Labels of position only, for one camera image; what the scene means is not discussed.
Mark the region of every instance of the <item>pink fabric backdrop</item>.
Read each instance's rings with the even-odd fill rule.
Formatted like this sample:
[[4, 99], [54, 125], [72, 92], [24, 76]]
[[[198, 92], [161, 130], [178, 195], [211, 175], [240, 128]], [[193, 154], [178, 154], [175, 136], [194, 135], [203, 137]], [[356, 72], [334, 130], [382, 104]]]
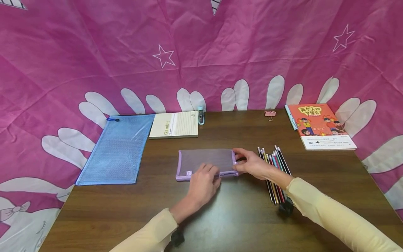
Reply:
[[1, 251], [40, 248], [105, 115], [199, 105], [327, 102], [403, 217], [403, 2], [3, 2]]

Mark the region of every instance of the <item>red book cover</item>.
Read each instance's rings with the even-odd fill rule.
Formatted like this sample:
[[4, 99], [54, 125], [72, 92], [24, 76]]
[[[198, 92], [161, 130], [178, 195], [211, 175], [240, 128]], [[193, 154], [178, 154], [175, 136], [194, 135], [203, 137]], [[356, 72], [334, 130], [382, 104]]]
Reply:
[[301, 136], [348, 135], [326, 103], [288, 105]]

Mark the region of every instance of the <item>cartoon bow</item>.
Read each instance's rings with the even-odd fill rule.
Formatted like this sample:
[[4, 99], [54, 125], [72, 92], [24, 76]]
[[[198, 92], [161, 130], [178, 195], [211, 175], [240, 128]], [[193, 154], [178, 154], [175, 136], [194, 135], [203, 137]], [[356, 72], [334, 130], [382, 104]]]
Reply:
[[21, 206], [16, 206], [14, 208], [6, 208], [0, 211], [0, 222], [8, 220], [16, 212], [26, 212], [28, 207], [31, 205], [30, 201], [25, 202]]

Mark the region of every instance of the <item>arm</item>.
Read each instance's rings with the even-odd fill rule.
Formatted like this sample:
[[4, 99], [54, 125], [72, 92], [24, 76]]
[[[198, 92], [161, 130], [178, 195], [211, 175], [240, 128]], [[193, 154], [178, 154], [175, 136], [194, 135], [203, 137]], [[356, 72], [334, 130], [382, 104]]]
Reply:
[[235, 170], [250, 173], [261, 180], [268, 179], [286, 190], [303, 216], [335, 235], [353, 251], [403, 251], [374, 225], [311, 184], [265, 163], [254, 152], [238, 148], [234, 151], [236, 159], [247, 159], [235, 165]]
[[214, 196], [221, 179], [214, 180], [218, 168], [202, 164], [190, 179], [189, 192], [172, 208], [164, 209], [142, 229], [129, 236], [110, 252], [162, 252], [182, 221], [197, 212]]

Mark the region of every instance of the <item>purple mesh pencil case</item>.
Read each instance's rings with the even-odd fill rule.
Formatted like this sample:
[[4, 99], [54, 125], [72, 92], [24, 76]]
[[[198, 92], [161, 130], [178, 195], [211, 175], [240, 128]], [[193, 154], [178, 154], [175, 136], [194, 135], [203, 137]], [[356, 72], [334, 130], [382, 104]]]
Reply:
[[202, 163], [217, 166], [220, 177], [238, 176], [238, 172], [232, 169], [236, 160], [235, 153], [230, 149], [180, 150], [176, 180], [189, 181]]

